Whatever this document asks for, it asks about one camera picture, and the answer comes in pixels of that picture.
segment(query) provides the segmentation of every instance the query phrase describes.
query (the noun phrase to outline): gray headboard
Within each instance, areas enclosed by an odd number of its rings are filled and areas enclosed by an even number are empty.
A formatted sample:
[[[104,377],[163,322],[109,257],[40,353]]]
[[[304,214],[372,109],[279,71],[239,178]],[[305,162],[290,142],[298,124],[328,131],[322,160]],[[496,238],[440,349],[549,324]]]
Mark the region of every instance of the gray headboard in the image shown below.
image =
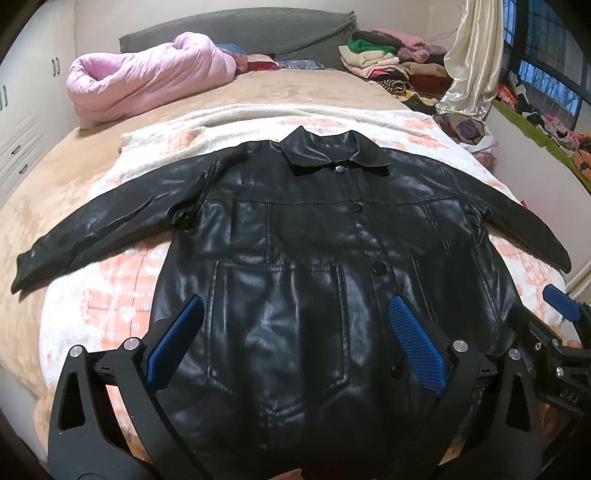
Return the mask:
[[[343,70],[339,45],[351,38],[354,12],[337,14],[305,8],[238,8],[179,18],[119,39],[121,53],[173,41],[186,31],[203,33],[214,43],[234,43],[247,53],[274,53],[279,60],[312,59]]]

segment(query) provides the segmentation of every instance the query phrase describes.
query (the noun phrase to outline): green windowsill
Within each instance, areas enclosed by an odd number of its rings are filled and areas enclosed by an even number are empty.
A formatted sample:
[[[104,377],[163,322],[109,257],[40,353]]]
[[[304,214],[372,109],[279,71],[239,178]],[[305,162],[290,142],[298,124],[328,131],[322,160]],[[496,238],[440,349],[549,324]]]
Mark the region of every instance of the green windowsill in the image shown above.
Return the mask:
[[[591,182],[587,180],[579,171],[577,165],[574,164],[573,159],[570,158],[561,149],[559,149],[558,144],[554,140],[544,135],[542,132],[540,132],[540,130],[538,130],[531,123],[529,123],[527,121],[527,118],[513,111],[503,102],[500,102],[499,100],[493,100],[492,104],[498,111],[500,111],[500,113],[503,114],[503,116],[507,120],[509,120],[509,122],[511,122],[517,128],[519,128],[519,130],[521,130],[526,137],[531,138],[536,144],[538,144],[539,147],[546,148],[550,155],[557,158],[564,165],[566,165],[577,176],[577,178],[580,180],[583,186],[591,194]]]

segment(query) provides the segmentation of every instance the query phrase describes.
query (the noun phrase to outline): drawer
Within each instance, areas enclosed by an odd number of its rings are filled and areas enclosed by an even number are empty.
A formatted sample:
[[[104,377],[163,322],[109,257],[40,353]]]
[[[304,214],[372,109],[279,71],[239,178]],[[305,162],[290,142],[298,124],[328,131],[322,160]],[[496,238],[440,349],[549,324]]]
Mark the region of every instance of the drawer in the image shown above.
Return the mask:
[[[11,163],[14,158],[18,158],[36,136],[35,118],[32,116],[26,117],[17,123],[11,131],[5,133],[4,137],[0,139],[0,179],[3,166]]]
[[[35,137],[29,142],[18,155],[2,169],[0,177],[0,208],[6,203],[18,184],[43,158],[43,146],[41,138]]]

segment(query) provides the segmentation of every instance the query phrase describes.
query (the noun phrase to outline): bed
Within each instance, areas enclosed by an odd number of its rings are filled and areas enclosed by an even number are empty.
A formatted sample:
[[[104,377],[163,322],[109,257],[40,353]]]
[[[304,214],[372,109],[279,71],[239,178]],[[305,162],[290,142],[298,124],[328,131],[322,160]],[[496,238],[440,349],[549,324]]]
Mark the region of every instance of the bed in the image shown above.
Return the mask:
[[[207,135],[202,135],[203,125],[209,129]],[[382,146],[427,154],[511,195],[430,117],[409,111],[376,84],[332,70],[251,72],[216,90],[122,122],[84,133],[74,130],[41,161],[0,210],[0,222],[5,226],[0,253],[4,276],[0,291],[4,311],[0,362],[39,398],[35,426],[44,445],[52,389],[69,347],[84,343],[90,350],[113,348],[130,334],[145,333],[151,293],[168,239],[152,239],[91,266],[108,272],[105,278],[114,281],[115,287],[131,272],[135,297],[130,303],[125,303],[123,296],[105,299],[105,292],[113,291],[87,285],[80,293],[83,300],[76,300],[84,303],[82,311],[70,308],[69,292],[84,284],[76,274],[29,294],[11,295],[9,285],[16,270],[16,255],[91,197],[144,171],[244,139],[274,139],[298,125],[325,135],[356,128]],[[493,235],[493,241],[524,303],[558,328],[560,316],[543,303],[541,289],[547,283],[564,289],[561,275],[501,237]],[[137,275],[138,262],[149,272],[147,277]],[[130,309],[132,318],[125,318]],[[106,318],[108,312],[116,315]],[[76,323],[80,319],[83,326]],[[112,401],[133,451],[142,455],[116,393]]]

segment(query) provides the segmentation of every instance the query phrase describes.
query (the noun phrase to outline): black leather jacket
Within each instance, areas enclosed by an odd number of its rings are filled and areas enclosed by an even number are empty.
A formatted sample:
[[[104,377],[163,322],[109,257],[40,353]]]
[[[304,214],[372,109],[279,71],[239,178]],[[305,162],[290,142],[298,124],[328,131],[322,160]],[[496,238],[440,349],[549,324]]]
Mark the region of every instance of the black leather jacket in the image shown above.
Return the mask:
[[[535,214],[479,180],[354,131],[300,127],[92,200],[19,255],[12,291],[173,229],[151,318],[193,294],[206,304],[158,394],[188,445],[220,478],[304,467],[306,478],[369,479],[436,399],[408,368],[391,375],[406,363],[393,296],[480,351],[514,340],[504,324],[519,297],[485,222],[570,270]]]

